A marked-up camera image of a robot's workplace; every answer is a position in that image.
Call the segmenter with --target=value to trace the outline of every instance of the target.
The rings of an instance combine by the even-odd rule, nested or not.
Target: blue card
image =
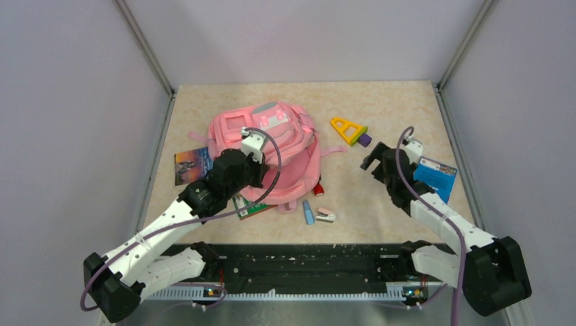
[[[456,182],[457,168],[442,164],[430,158],[421,157],[418,168],[414,171],[414,180],[422,181],[432,187],[438,196],[447,204]]]

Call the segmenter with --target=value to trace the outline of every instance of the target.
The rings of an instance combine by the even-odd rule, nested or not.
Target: white wall
[[[128,0],[173,85],[432,79],[480,0]]]
[[[522,247],[537,325],[574,325],[576,2],[500,1],[447,89],[484,218]]]
[[[82,262],[134,227],[167,97],[112,1],[0,4],[0,325],[90,325]]]

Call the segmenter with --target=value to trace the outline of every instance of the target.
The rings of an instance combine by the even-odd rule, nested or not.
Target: backpack strap
[[[195,131],[190,131],[187,136],[188,136],[188,138],[193,139],[195,141],[198,141],[199,143],[202,143],[204,145],[208,145],[209,139],[207,139],[206,137],[202,136],[201,134],[199,134]]]
[[[331,146],[331,147],[322,149],[322,151],[320,152],[320,157],[323,158],[326,155],[336,153],[339,151],[342,153],[346,153],[348,150],[344,146]]]

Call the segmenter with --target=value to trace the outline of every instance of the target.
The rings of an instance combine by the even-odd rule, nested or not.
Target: metal frame
[[[466,55],[468,49],[470,48],[470,45],[473,43],[473,40],[475,39],[475,36],[478,34],[480,27],[482,27],[482,24],[484,23],[486,17],[488,17],[488,15],[494,9],[494,5],[496,5],[496,2],[498,1],[484,0],[484,3],[482,4],[480,11],[474,18],[474,21],[472,22],[472,25],[470,25],[470,28],[468,28],[468,32],[466,32],[466,35],[464,36],[464,39],[460,43],[458,50],[452,57],[450,63],[448,64],[448,68],[446,68],[446,71],[444,72],[442,78],[438,82],[437,88],[439,89],[440,92],[442,92],[442,90],[446,88],[448,82],[452,79],[452,75],[454,75],[456,68],[464,58],[464,55]]]
[[[140,29],[140,26],[138,25],[136,18],[134,18],[134,15],[132,15],[132,12],[130,11],[128,4],[126,4],[125,0],[113,0],[113,2],[114,4],[116,4],[116,8],[122,15],[122,19],[124,19],[126,26],[128,26],[128,29],[132,33],[132,36],[134,37],[134,40],[136,41],[138,48],[140,48],[140,51],[142,51],[142,54],[144,55],[144,58],[148,62],[150,69],[152,69],[152,72],[154,72],[154,75],[156,76],[158,81],[162,84],[162,87],[164,88],[166,93],[168,93],[168,95],[173,95],[175,93],[175,90],[170,85],[170,82],[168,81],[168,78],[164,73],[164,70],[162,70],[162,67],[158,62],[158,59],[154,55],[154,52],[152,51],[152,48],[148,44],[146,37],[144,37],[144,33],[142,33],[142,30]]]
[[[164,142],[166,140],[166,133],[168,132],[168,125],[170,125],[170,119],[172,118],[172,112],[174,111],[174,104],[176,103],[177,93],[173,93],[170,97],[170,103],[166,108],[164,113],[164,120],[162,121],[162,127],[160,129],[159,135],[156,137],[156,150],[154,151],[154,158],[152,159],[152,165],[150,167],[148,181],[146,182],[146,188],[143,197],[140,201],[140,209],[137,215],[137,223],[134,232],[139,232],[144,228],[144,222],[146,220],[146,212],[148,211],[148,204],[150,203],[150,197],[152,196],[152,188],[154,187],[154,180],[156,179],[156,173],[158,171],[158,165],[160,164],[160,156],[162,155],[162,149],[164,148]]]
[[[402,302],[404,287],[388,286],[386,293],[349,293],[349,294],[277,294],[275,290],[267,293],[228,294],[226,301],[364,301],[364,302]],[[147,300],[163,301],[217,301],[219,297],[205,297],[204,287],[170,286],[162,289]]]
[[[162,154],[162,148],[164,146],[164,141],[166,139],[166,133],[168,131],[168,125],[170,123],[170,118],[172,116],[175,99],[176,99],[176,91],[171,86],[166,74],[162,70],[158,59],[154,55],[152,48],[148,44],[142,30],[140,29],[136,19],[132,15],[129,6],[126,4],[125,0],[113,0],[118,8],[118,11],[121,13],[122,18],[124,19],[128,29],[132,33],[134,40],[136,41],[138,47],[142,51],[150,69],[154,72],[154,75],[158,79],[158,81],[162,84],[162,87],[166,91],[166,93],[170,96],[170,103],[166,108],[166,112],[164,114],[164,120],[162,122],[162,128],[160,130],[160,134],[158,135],[156,142],[156,152],[154,155],[153,163],[151,165],[150,174],[148,181],[146,183],[145,192],[143,194],[143,199],[141,201],[140,210],[138,212],[138,219],[137,219],[137,226],[136,231],[142,229],[145,216],[147,212],[148,202],[151,196],[152,187],[154,186],[154,179],[156,178],[156,172],[158,169],[158,164],[160,162],[160,156]],[[474,18],[471,26],[469,27],[467,34],[465,35],[464,39],[462,40],[458,50],[452,57],[446,71],[442,75],[442,78],[436,84],[433,83],[434,93],[436,96],[436,100],[438,102],[438,107],[440,113],[442,115],[442,119],[444,121],[444,125],[446,127],[446,132],[448,133],[448,139],[452,146],[452,151],[454,153],[454,157],[456,159],[456,163],[458,164],[458,168],[461,172],[461,178],[464,186],[464,190],[466,196],[469,201],[470,209],[474,218],[476,225],[479,227],[486,229],[486,220],[482,214],[482,206],[479,203],[477,197],[477,190],[474,188],[473,182],[473,175],[470,173],[468,169],[468,163],[466,160],[466,155],[461,143],[461,138],[458,135],[458,130],[454,125],[452,119],[452,113],[450,107],[446,101],[445,97],[445,89],[446,86],[450,83],[452,76],[458,69],[460,62],[465,57],[466,53],[470,49],[473,41],[478,34],[479,30],[481,29],[483,23],[485,22],[488,15],[494,9],[497,0],[485,0],[480,8],[477,16]],[[511,326],[516,325],[526,325],[526,326],[533,326],[534,321],[532,315],[530,313],[530,309],[525,301],[520,302],[512,307],[509,307],[505,310],[505,313],[508,317],[508,324]]]

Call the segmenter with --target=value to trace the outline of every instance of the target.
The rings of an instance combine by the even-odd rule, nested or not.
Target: purple block
[[[360,137],[358,138],[358,144],[360,144],[364,147],[368,147],[368,145],[370,145],[371,142],[372,142],[372,137],[368,136],[367,133],[361,134]]]

